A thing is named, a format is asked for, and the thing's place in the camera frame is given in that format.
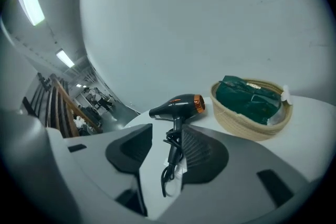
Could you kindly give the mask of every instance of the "white table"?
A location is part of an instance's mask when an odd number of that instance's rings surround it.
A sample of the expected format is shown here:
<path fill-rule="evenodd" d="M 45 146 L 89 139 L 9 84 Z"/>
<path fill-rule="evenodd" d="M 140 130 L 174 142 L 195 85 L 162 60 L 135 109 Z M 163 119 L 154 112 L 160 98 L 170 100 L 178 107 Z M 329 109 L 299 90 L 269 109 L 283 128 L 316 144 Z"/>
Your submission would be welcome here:
<path fill-rule="evenodd" d="M 214 117 L 210 98 L 204 98 L 206 111 L 188 122 L 230 134 Z M 292 96 L 293 114 L 287 126 L 274 138 L 257 142 L 268 148 L 299 171 L 309 182 L 321 177 L 327 170 L 336 146 L 336 107 L 311 98 Z M 157 219 L 179 195 L 181 180 L 167 184 L 172 197 L 164 198 L 160 177 L 165 168 L 170 145 L 164 143 L 166 132 L 173 123 L 155 120 L 146 111 L 133 119 L 126 127 L 153 124 L 152 148 L 140 168 L 141 187 L 150 219 Z"/>

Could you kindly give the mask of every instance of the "ceiling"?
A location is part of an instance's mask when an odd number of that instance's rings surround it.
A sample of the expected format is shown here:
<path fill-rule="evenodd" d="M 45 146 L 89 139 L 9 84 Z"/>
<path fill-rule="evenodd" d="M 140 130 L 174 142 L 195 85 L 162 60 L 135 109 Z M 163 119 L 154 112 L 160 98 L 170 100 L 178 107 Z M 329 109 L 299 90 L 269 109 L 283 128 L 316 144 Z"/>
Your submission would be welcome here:
<path fill-rule="evenodd" d="M 83 77 L 90 63 L 83 43 L 79 0 L 39 0 L 45 20 L 33 26 L 18 0 L 8 0 L 2 19 L 15 47 L 45 74 L 55 73 L 72 84 Z M 68 68 L 56 52 L 63 49 L 75 66 Z"/>

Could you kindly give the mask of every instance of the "white tag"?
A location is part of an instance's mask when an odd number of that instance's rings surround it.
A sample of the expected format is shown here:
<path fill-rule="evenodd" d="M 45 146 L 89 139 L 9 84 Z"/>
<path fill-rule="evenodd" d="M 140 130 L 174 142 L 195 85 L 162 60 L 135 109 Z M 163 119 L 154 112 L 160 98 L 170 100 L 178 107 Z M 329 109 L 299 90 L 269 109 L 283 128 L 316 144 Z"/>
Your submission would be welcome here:
<path fill-rule="evenodd" d="M 284 88 L 283 89 L 284 91 L 281 94 L 281 100 L 282 100 L 282 102 L 287 101 L 288 104 L 293 105 L 291 97 L 290 97 L 288 85 L 284 85 L 283 88 Z"/>
<path fill-rule="evenodd" d="M 168 166 L 168 158 L 164 160 L 163 163 L 164 166 Z M 185 158 L 183 158 L 176 166 L 175 166 L 175 176 L 177 178 L 181 178 L 182 174 L 184 174 L 187 171 L 187 163 Z"/>

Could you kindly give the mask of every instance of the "basket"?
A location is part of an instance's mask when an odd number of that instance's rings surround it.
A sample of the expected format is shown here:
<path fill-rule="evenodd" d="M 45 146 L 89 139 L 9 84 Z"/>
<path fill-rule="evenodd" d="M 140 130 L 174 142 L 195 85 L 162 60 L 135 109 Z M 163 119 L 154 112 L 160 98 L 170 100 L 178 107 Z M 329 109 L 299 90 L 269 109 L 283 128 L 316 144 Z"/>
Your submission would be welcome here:
<path fill-rule="evenodd" d="M 282 87 L 269 81 L 257 79 L 244 80 L 279 94 L 283 92 Z M 215 118 L 225 130 L 236 136 L 252 141 L 262 141 L 272 138 L 286 126 L 292 116 L 293 106 L 289 105 L 287 102 L 283 102 L 286 117 L 282 122 L 270 126 L 254 122 L 248 117 L 242 114 L 237 114 L 236 112 L 223 106 L 216 99 L 216 91 L 219 84 L 220 82 L 217 82 L 216 84 L 212 85 L 210 92 L 210 98 L 213 103 Z"/>

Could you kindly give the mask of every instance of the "basket rim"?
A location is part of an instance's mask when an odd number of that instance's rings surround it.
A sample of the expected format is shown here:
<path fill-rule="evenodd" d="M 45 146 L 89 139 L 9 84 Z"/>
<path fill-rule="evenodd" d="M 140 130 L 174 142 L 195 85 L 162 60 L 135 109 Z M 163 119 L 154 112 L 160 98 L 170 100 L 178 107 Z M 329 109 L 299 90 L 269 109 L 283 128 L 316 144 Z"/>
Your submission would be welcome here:
<path fill-rule="evenodd" d="M 279 85 L 275 84 L 275 83 L 272 83 L 272 82 L 269 82 L 269 81 L 265 81 L 265 80 L 258 80 L 258 79 L 251 79 L 251 78 L 243 78 L 244 80 L 251 80 L 251 81 L 260 81 L 262 83 L 266 83 L 266 84 L 269 84 L 269 85 L 272 85 L 272 86 L 275 86 L 279 89 L 282 89 L 282 87 L 280 87 Z M 218 107 L 222 108 L 226 113 L 228 113 L 229 115 L 233 116 L 233 117 L 236 117 L 236 118 L 241 118 L 243 121 L 245 121 L 247 124 L 250 124 L 250 125 L 253 125 L 255 127 L 261 127 L 264 131 L 276 131 L 276 130 L 279 130 L 280 128 L 283 128 L 287 122 L 289 121 L 289 118 L 291 118 L 291 110 L 292 110 L 292 105 L 290 105 L 290 108 L 289 108 L 289 111 L 286 113 L 286 117 L 283 121 L 277 123 L 277 124 L 274 124 L 274 125 L 263 125 L 263 124 L 260 124 L 260 123 L 257 123 L 251 119 L 249 119 L 248 117 L 242 115 L 242 114 L 238 114 L 237 112 L 235 111 L 232 111 L 231 109 L 223 106 L 217 99 L 216 97 L 213 95 L 213 91 L 214 89 L 220 84 L 220 82 L 216 82 L 215 84 L 213 84 L 211 86 L 211 90 L 210 90 L 210 98 L 211 100 L 214 102 L 215 105 L 217 105 Z"/>

